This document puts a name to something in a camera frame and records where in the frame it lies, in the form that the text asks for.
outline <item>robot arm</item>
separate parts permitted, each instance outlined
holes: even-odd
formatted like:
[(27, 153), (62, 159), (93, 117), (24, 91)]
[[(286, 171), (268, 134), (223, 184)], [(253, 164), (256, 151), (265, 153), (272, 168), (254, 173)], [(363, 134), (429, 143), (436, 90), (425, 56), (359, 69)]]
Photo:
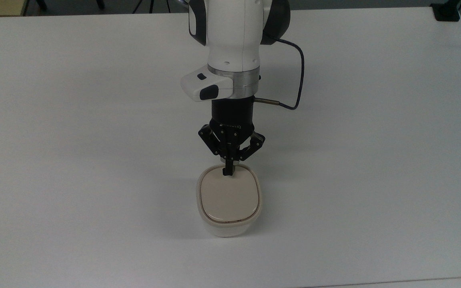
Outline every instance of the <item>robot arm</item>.
[[(259, 89), (260, 44), (273, 44), (289, 26), (287, 0), (191, 0), (190, 34), (209, 46), (207, 65), (186, 75), (181, 87), (194, 101), (212, 101), (212, 119), (199, 136), (232, 176), (236, 164), (262, 147), (252, 123)], [(240, 146), (250, 138), (250, 144)]]
[(181, 80), (196, 102), (253, 96), (259, 88), (259, 46), (289, 26), (287, 0), (191, 0), (190, 34), (209, 46), (207, 65)]

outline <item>table surface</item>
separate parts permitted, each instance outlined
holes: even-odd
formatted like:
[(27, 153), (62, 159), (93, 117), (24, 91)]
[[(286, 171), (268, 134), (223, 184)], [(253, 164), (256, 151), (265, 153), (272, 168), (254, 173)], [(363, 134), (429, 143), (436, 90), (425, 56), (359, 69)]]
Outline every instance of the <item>table surface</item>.
[[(264, 206), (208, 234), (181, 77), (186, 14), (0, 18), (0, 288), (294, 288), (461, 277), (461, 22), (430, 8), (294, 11), (300, 108), (257, 104)], [(292, 103), (297, 52), (261, 48)]]
[(350, 285), (346, 286), (346, 288), (461, 288), (461, 278)]

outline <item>beige lid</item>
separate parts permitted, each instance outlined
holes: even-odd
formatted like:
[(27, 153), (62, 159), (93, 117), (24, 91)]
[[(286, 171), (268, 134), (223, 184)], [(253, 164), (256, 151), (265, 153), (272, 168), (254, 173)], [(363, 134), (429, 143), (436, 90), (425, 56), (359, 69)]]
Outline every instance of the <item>beige lid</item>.
[(259, 206), (256, 179), (241, 166), (236, 166), (233, 176), (224, 176), (221, 167), (207, 172), (200, 184), (200, 198), (204, 213), (218, 222), (245, 220)]

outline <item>control button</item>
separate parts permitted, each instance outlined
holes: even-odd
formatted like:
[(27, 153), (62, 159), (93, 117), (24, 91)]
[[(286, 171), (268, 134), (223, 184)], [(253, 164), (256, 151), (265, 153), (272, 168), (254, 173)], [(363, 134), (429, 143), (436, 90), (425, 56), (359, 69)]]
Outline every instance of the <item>control button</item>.
[(206, 87), (200, 91), (200, 100), (211, 100), (216, 99), (218, 97), (218, 86), (211, 85), (210, 87)]

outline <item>white bowl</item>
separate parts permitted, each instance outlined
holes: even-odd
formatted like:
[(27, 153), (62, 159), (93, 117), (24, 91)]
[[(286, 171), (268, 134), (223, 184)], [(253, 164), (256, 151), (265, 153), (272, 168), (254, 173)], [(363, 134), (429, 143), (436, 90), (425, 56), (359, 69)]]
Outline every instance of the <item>white bowl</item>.
[(224, 176), (225, 165), (213, 166), (197, 185), (197, 205), (206, 229), (219, 237), (245, 232), (262, 208), (257, 176), (248, 166), (238, 164), (232, 176)]

